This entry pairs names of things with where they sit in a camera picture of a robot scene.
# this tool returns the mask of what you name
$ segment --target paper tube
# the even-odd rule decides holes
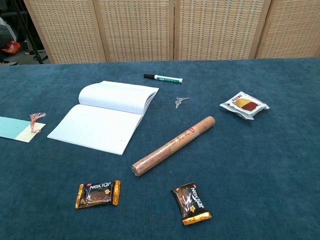
[[[179,136],[175,137],[171,141],[167,142],[162,147],[158,148],[148,156],[137,161],[132,165],[132,171],[136,176],[141,176],[145,172],[152,169],[154,166],[161,163],[163,160],[171,156],[173,153],[178,151],[184,145],[191,142],[193,139],[204,133],[206,130],[211,128],[216,123],[212,116],[207,116],[202,121],[198,122],[193,127],[189,128]]]

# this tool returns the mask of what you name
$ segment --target lined paper page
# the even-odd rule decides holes
[[[142,117],[135,113],[78,104],[47,137],[122,155]]]
[[[155,87],[103,81],[86,86],[79,103],[143,115],[147,99],[157,91]]]

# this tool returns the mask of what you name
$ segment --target table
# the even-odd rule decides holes
[[[183,78],[183,84],[143,74]],[[320,59],[0,68],[0,115],[46,112],[30,143],[0,138],[1,239],[320,239]],[[160,88],[122,156],[47,135],[101,81]],[[243,91],[269,110],[219,106]],[[175,109],[176,97],[190,97]],[[131,165],[207,116],[213,128],[141,177]],[[118,206],[75,209],[81,183],[121,180]],[[171,189],[194,181],[212,218],[183,226]]]

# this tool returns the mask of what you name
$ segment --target wicker screen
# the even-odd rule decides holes
[[[254,58],[270,0],[176,0],[174,59]]]
[[[320,0],[273,0],[256,57],[313,57],[319,47]]]
[[[173,59],[173,0],[94,0],[107,62]]]
[[[92,0],[24,0],[51,63],[105,62]]]

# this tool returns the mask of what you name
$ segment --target tassel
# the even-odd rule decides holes
[[[37,134],[37,133],[40,133],[40,132],[41,132],[40,129],[34,130],[34,126],[35,126],[36,121],[37,121],[39,118],[43,118],[43,117],[45,117],[45,116],[46,116],[46,114],[45,114],[44,112],[39,112],[39,113],[30,114],[30,118],[31,118],[30,128],[31,128],[31,132],[32,132],[32,133]]]

